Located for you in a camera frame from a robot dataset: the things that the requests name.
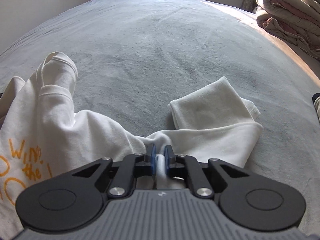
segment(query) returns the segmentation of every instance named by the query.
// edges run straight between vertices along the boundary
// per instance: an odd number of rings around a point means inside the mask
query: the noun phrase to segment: black circular pad
[[[76,202],[76,194],[67,189],[53,189],[40,195],[40,205],[48,210],[64,210]]]
[[[17,198],[17,214],[36,231],[69,231],[92,220],[103,205],[101,193],[82,177],[57,177],[35,184]]]
[[[269,189],[256,189],[246,195],[250,206],[260,210],[273,210],[281,206],[282,196]]]
[[[238,225],[269,232],[298,226],[306,209],[297,190],[259,175],[228,182],[219,206]]]

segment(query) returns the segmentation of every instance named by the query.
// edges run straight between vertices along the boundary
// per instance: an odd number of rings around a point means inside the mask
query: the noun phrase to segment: gray gripper base
[[[226,218],[211,200],[189,189],[135,190],[131,197],[111,201],[102,215],[74,232],[47,235],[25,229],[15,240],[300,240],[291,228],[263,233],[242,228]]]

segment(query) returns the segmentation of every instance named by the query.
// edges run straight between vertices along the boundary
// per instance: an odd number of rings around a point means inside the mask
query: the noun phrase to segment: gray bed sheet
[[[311,100],[320,82],[310,72],[320,64],[270,40],[254,15],[201,0],[93,0],[3,52],[0,85],[14,75],[27,80],[47,54],[62,51],[78,68],[75,111],[99,112],[147,136],[174,129],[171,100],[226,76],[261,112],[264,131],[247,168],[302,192],[300,228],[320,234],[320,124]]]

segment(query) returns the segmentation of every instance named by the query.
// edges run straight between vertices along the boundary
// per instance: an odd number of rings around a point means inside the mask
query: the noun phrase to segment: white cloth
[[[243,102],[225,77],[172,101],[178,130],[158,131],[147,138],[89,110],[74,114],[76,80],[72,60],[55,52],[26,83],[14,77],[0,98],[0,113],[5,116],[0,130],[0,237],[4,239],[22,230],[14,203],[32,184],[105,156],[119,161],[127,154],[143,153],[150,143],[158,153],[171,144],[176,154],[192,155],[201,162],[215,157],[243,167],[263,129],[253,118],[257,108]]]

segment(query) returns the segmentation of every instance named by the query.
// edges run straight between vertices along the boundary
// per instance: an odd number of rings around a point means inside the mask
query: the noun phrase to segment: metal screw
[[[197,194],[202,197],[207,197],[212,194],[212,190],[207,187],[201,187],[197,190]]]
[[[125,190],[121,187],[113,187],[109,190],[109,193],[114,196],[121,196],[125,193]]]

